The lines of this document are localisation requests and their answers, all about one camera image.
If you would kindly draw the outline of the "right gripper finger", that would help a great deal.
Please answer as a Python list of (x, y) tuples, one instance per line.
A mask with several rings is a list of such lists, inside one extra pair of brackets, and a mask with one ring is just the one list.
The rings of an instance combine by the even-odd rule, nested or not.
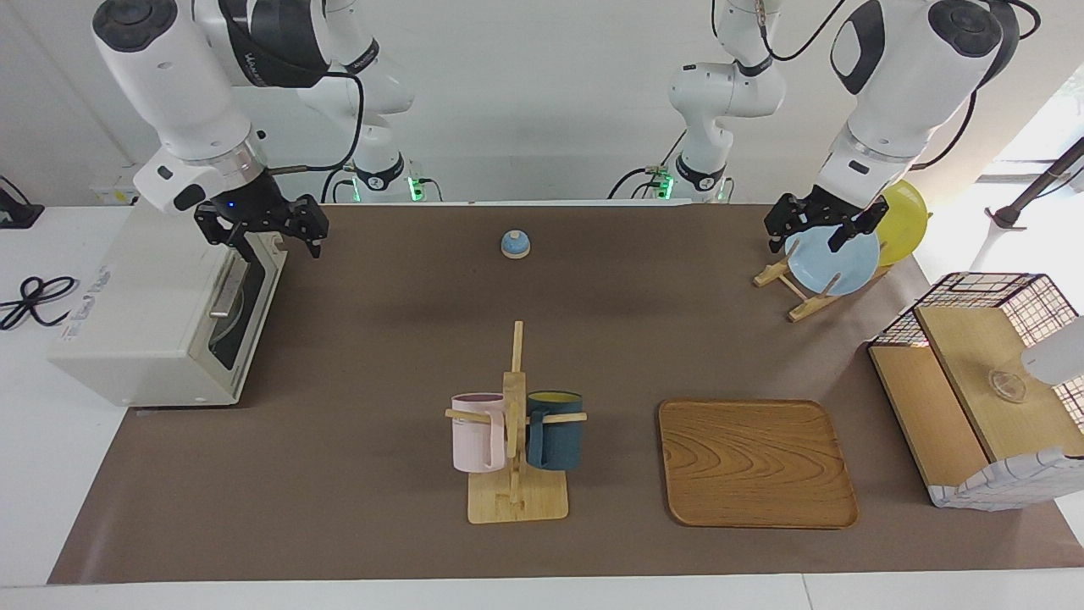
[(302, 241), (311, 258), (321, 258), (322, 242), (328, 238), (330, 220), (313, 196), (287, 203), (286, 235)]
[(195, 211), (195, 224), (212, 246), (225, 246), (236, 251), (248, 263), (258, 263), (258, 256), (246, 239), (246, 229), (235, 223), (232, 228), (221, 224), (217, 211)]

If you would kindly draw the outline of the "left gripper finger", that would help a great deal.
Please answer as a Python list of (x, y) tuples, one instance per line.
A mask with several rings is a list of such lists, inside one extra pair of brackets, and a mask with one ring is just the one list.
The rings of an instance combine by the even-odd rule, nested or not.
[(876, 198), (872, 206), (855, 215), (840, 213), (838, 228), (828, 241), (829, 250), (837, 254), (848, 241), (859, 235), (870, 235), (882, 222), (883, 216), (889, 212), (889, 204), (886, 198)]
[(769, 235), (769, 250), (778, 254), (783, 243), (793, 233), (801, 232), (801, 206), (796, 196), (780, 196), (766, 217), (764, 228)]

